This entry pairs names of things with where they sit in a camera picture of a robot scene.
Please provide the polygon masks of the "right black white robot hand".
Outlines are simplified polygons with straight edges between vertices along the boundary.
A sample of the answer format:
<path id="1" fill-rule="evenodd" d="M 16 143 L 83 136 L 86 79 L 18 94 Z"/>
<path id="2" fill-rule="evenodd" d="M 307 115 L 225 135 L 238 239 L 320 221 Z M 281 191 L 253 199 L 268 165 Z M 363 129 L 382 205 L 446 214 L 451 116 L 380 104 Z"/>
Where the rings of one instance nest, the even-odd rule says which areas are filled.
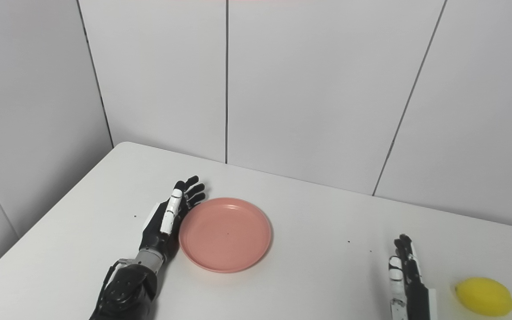
<path id="1" fill-rule="evenodd" d="M 437 296 L 423 282 L 412 239 L 406 234 L 394 240 L 396 254 L 388 260 L 392 320 L 437 320 Z"/>

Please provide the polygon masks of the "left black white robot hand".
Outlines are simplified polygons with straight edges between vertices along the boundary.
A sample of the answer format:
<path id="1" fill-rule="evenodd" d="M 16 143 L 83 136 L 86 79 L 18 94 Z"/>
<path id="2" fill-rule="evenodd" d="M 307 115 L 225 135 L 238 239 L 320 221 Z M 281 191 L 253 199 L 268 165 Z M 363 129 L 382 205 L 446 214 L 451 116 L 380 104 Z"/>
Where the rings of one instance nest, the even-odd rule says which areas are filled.
<path id="1" fill-rule="evenodd" d="M 177 181 L 171 196 L 158 205 L 144 228 L 140 250 L 155 251 L 165 261 L 176 255 L 181 223 L 207 197 L 205 184 L 199 181 L 198 176 L 192 176 L 187 181 Z"/>

